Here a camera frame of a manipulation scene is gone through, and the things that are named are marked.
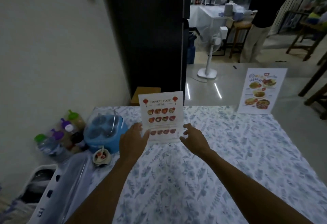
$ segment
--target purple bottle cap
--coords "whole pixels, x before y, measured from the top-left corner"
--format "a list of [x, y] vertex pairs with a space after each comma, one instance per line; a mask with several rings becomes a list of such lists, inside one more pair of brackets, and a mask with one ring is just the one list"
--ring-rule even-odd
[[60, 120], [62, 121], [61, 126], [63, 127], [63, 129], [65, 129], [65, 127], [67, 125], [71, 125], [72, 124], [70, 121], [65, 121], [64, 118], [60, 118]]
[[53, 132], [52, 137], [55, 138], [55, 140], [60, 140], [63, 138], [63, 136], [65, 135], [63, 132], [61, 131], [56, 131], [54, 128], [51, 129], [51, 131]]

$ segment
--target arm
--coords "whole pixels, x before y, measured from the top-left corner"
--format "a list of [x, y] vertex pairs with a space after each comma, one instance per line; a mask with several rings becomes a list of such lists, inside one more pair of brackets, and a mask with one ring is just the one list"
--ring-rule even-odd
[[312, 223], [279, 197], [211, 150], [201, 131], [186, 124], [182, 143], [204, 160], [227, 189], [249, 223]]
[[150, 132], [140, 135], [141, 124], [135, 123], [119, 141], [120, 157], [111, 172], [76, 209], [66, 224], [112, 223], [126, 178], [142, 155]]

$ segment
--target left hand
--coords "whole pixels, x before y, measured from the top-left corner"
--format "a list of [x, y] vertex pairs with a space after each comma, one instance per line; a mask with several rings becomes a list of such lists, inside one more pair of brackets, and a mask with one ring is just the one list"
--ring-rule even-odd
[[144, 152], [147, 140], [150, 136], [150, 130], [147, 130], [141, 137], [142, 124], [133, 124], [126, 133], [120, 136], [119, 153], [121, 162], [131, 163], [132, 166], [136, 163], [139, 157]]

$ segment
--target menu board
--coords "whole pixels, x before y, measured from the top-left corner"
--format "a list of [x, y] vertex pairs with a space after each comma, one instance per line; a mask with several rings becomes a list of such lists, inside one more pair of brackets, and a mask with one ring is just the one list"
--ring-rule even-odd
[[237, 112], [270, 114], [286, 72], [286, 68], [248, 68]]
[[150, 129], [149, 141], [178, 142], [183, 131], [183, 92], [139, 95], [143, 133]]

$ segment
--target cap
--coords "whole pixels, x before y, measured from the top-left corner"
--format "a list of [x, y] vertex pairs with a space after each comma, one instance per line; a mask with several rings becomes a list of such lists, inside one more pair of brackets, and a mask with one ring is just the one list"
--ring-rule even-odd
[[78, 118], [78, 116], [79, 116], [78, 113], [72, 112], [71, 110], [68, 110], [68, 112], [69, 112], [68, 120], [74, 120], [74, 119]]
[[71, 132], [71, 131], [74, 130], [74, 126], [73, 126], [72, 124], [68, 124], [68, 125], [65, 127], [65, 130], [66, 130], [67, 132]]
[[70, 121], [65, 121], [64, 118], [60, 118], [60, 120], [62, 121], [61, 126], [63, 127], [63, 129], [65, 129], [65, 127], [67, 125], [71, 125], [71, 122]]
[[76, 132], [76, 133], [72, 134], [71, 137], [70, 137], [70, 141], [73, 144], [80, 143], [83, 140], [84, 140], [83, 132]]
[[61, 131], [56, 131], [54, 128], [51, 129], [51, 131], [53, 132], [52, 137], [55, 138], [55, 140], [60, 140], [63, 138], [63, 136], [65, 135], [63, 132]]
[[34, 140], [36, 142], [42, 142], [45, 139], [47, 139], [47, 136], [45, 136], [44, 134], [38, 134], [34, 137]]

